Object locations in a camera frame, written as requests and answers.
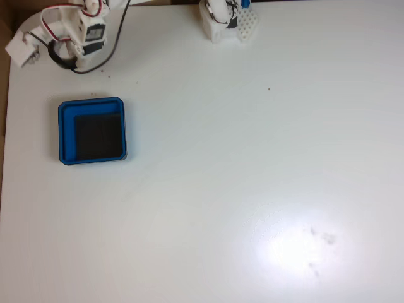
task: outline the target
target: black square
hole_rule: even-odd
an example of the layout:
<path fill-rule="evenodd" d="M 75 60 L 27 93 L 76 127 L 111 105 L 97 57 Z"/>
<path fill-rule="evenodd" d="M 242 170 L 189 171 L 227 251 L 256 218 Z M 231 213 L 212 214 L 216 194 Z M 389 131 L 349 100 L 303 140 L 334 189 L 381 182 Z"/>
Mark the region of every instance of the black square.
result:
<path fill-rule="evenodd" d="M 123 154 L 121 113 L 76 116 L 74 125 L 76 161 Z"/>

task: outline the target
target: white tabletop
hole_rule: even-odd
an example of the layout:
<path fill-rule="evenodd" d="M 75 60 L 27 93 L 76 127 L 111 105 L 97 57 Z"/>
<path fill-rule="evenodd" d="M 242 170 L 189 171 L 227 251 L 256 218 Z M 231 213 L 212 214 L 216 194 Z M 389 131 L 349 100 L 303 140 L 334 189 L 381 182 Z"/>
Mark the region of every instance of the white tabletop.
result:
<path fill-rule="evenodd" d="M 0 302 L 404 301 L 403 1 L 253 7 L 247 45 L 131 8 L 102 71 L 11 65 Z M 63 165 L 57 106 L 105 96 L 128 158 Z"/>

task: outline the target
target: red wire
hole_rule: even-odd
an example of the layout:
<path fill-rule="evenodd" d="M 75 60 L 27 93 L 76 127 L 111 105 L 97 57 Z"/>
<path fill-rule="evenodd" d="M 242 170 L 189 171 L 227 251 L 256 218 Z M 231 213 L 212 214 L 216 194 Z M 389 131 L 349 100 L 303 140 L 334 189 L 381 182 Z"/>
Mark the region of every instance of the red wire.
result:
<path fill-rule="evenodd" d="M 94 18 L 94 17 L 97 17 L 101 13 L 101 10 L 102 10 L 102 0 L 98 0 L 98 11 L 95 15 L 91 15 L 91 14 L 87 13 L 85 10 L 82 10 L 82 12 L 87 17 Z"/>
<path fill-rule="evenodd" d="M 61 6 L 75 6 L 75 7 L 79 7 L 79 8 L 82 8 L 82 7 L 83 7 L 83 6 L 80 5 L 80 4 L 64 3 L 64 4 L 51 5 L 51 6 L 46 7 L 45 9 L 60 8 Z M 51 28 L 49 27 L 49 25 L 46 23 L 44 17 L 42 17 L 42 22 L 44 23 L 46 29 L 48 30 L 48 32 L 50 33 L 50 35 L 52 36 L 52 38 L 55 39 L 56 41 L 59 41 L 59 42 L 71 41 L 71 38 L 59 39 L 59 38 L 54 34 L 54 32 L 51 30 Z"/>

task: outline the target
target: blue plastic tray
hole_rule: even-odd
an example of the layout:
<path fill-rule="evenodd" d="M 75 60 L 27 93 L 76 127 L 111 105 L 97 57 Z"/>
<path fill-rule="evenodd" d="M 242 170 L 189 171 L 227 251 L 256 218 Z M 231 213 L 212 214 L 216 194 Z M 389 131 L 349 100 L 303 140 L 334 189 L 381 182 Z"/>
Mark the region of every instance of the blue plastic tray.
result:
<path fill-rule="evenodd" d="M 66 101 L 59 106 L 59 159 L 65 165 L 126 158 L 124 102 Z"/>

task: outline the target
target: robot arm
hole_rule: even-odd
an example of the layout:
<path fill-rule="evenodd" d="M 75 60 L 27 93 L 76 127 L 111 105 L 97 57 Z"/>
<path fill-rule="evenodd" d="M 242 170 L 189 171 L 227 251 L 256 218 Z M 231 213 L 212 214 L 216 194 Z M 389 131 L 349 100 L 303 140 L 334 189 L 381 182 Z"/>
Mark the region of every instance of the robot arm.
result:
<path fill-rule="evenodd" d="M 106 22 L 104 17 L 111 9 L 121 9 L 129 5 L 129 0 L 70 0 L 45 8 L 40 15 L 41 26 L 28 33 L 18 31 L 6 50 L 20 67 L 26 62 L 38 59 L 39 45 L 47 45 L 51 58 L 67 69 L 86 68 L 107 43 Z M 130 4 L 150 0 L 131 0 Z M 234 16 L 229 13 L 229 3 L 235 0 L 201 0 L 220 29 L 231 26 Z M 58 13 L 58 21 L 47 23 L 50 11 Z M 69 58 L 60 57 L 60 48 L 66 44 Z"/>

